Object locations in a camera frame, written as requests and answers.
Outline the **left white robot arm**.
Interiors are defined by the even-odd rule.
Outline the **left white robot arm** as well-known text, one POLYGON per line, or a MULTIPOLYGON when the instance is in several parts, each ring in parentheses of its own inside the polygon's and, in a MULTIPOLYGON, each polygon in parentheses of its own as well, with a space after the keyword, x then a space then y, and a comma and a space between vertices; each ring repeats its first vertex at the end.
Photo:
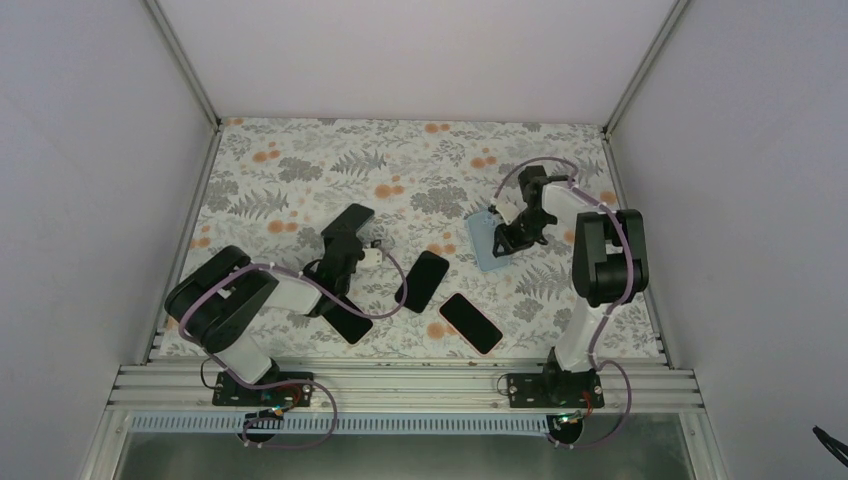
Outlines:
POLYGON ((365 247, 353 231, 322 236, 324 254, 298 272, 257 264, 230 245, 215 254, 167 295, 164 310, 182 327, 180 335, 239 377, 238 390, 255 405, 278 391, 279 367, 247 332, 259 310, 271 302, 306 317, 339 305, 350 288, 365 247))

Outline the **light blue phone case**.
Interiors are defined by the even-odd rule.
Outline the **light blue phone case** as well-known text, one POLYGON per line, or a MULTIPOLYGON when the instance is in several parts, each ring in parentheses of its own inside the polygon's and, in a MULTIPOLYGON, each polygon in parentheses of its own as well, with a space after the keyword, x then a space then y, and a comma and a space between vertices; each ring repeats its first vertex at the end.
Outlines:
POLYGON ((488 211, 476 212, 466 219, 476 263, 484 273, 510 264, 509 257, 493 255, 494 236, 499 224, 498 218, 488 211))

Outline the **black object at corner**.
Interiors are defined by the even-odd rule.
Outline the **black object at corner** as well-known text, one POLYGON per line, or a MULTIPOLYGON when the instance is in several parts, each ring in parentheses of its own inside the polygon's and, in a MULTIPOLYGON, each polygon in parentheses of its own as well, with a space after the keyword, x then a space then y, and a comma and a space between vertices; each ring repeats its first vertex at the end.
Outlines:
POLYGON ((848 467, 848 446, 828 434, 819 426, 814 426, 812 432, 822 446, 843 466, 848 467))

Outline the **aluminium rail frame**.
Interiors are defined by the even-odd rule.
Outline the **aluminium rail frame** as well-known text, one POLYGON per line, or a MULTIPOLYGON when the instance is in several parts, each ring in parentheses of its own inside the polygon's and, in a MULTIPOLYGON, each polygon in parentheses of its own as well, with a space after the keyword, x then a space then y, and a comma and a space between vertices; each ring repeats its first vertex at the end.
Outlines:
MULTIPOLYGON (((350 413, 501 413, 507 410, 506 375, 541 369, 547 348, 519 352, 501 343, 491 354, 462 354, 465 341, 446 335, 445 352, 409 356, 356 357, 347 348, 338 356, 277 357, 283 369, 310 372, 329 389, 313 396, 311 408, 326 412, 335 401, 350 413)), ((693 369, 677 368, 664 353, 618 358, 619 369, 600 373, 605 414, 625 406, 632 390, 635 413, 701 413, 705 401, 693 369)), ((121 365, 107 396, 111 409, 210 410, 211 385, 219 372, 198 356, 162 356, 143 364, 121 365)))

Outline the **floral patterned mat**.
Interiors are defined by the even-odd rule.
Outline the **floral patterned mat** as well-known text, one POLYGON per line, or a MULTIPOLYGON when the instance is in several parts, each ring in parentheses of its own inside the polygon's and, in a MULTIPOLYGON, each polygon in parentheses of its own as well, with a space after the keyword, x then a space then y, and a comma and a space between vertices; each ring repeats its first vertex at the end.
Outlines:
MULTIPOLYGON (((375 211, 362 238, 382 240, 392 254, 391 261, 359 270, 352 281, 351 299, 376 315, 373 328, 350 345, 321 318, 266 307, 249 330, 269 355, 338 356, 347 348, 356 357, 445 352, 444 337, 461 336, 438 309, 455 293, 503 332, 492 352, 501 343, 519 352, 549 351, 577 299, 570 280, 572 229, 550 226, 548 245, 484 273, 466 226, 468 216, 492 197, 519 201, 511 171, 531 158, 553 175, 576 164, 584 191, 615 202, 595 126, 231 118, 182 271, 192 273, 228 245, 257 261, 300 268, 321 256, 321 232, 329 222, 358 203, 375 211), (450 267, 424 312, 416 314, 403 305, 405 277, 424 251, 447 259, 450 267)), ((465 343, 460 353, 475 355, 465 343)))

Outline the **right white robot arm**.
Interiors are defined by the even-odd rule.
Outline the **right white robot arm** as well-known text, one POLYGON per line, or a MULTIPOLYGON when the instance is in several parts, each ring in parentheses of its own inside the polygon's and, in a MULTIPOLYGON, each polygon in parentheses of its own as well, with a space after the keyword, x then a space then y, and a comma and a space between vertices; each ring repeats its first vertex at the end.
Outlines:
POLYGON ((544 245, 549 225, 573 228, 571 280, 578 302, 536 382, 549 404, 565 407, 578 396, 590 400, 595 394, 601 333, 616 308, 646 289, 649 267, 639 211, 614 210, 581 190, 575 175, 550 175, 540 162, 534 158, 511 171, 518 178, 523 208, 493 198, 489 210, 500 222, 491 253, 499 258, 544 245))

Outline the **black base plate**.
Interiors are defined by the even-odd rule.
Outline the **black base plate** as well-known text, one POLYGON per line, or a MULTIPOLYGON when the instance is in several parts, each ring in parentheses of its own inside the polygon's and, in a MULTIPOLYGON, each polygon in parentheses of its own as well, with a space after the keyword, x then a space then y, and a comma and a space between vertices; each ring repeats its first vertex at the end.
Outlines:
POLYGON ((603 408, 604 390, 594 370, 580 373, 509 373, 506 396, 513 409, 603 408))
POLYGON ((249 389, 238 384, 228 373, 219 373, 211 403, 216 407, 283 408, 309 407, 314 387, 288 385, 249 389))

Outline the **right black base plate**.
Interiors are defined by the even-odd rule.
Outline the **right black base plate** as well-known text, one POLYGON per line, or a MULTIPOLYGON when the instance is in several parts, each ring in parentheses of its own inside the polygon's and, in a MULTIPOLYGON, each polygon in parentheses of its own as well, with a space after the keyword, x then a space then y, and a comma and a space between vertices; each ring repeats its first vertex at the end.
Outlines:
POLYGON ((509 373, 506 396, 513 409, 603 408, 604 390, 594 370, 580 373, 509 373))

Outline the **phone from blue case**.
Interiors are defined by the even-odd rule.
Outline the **phone from blue case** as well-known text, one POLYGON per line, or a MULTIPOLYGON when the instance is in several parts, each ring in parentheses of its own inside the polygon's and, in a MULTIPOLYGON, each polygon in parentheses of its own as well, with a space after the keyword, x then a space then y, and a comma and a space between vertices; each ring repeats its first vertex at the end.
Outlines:
POLYGON ((325 243, 355 240, 358 231, 374 217, 374 214, 375 211, 372 208, 352 203, 322 230, 321 237, 325 243))

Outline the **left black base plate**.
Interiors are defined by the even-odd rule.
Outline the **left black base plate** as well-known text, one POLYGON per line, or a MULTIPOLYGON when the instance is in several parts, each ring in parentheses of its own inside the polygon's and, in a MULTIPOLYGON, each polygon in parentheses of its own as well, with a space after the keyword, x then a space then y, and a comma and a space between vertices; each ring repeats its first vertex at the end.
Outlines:
POLYGON ((283 408, 309 407, 314 387, 288 385, 249 389, 238 384, 228 373, 219 373, 211 403, 216 407, 283 408))

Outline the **black phone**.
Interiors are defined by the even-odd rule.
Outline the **black phone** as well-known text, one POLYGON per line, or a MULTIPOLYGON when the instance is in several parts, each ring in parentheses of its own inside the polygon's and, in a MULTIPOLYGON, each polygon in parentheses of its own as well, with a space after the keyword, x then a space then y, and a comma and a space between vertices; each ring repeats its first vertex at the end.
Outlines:
POLYGON ((422 252, 405 277, 407 296, 404 307, 416 314, 423 313, 449 267, 447 259, 431 251, 422 252))
POLYGON ((329 299, 325 301, 322 317, 350 345, 358 343, 373 328, 371 319, 355 315, 329 299))

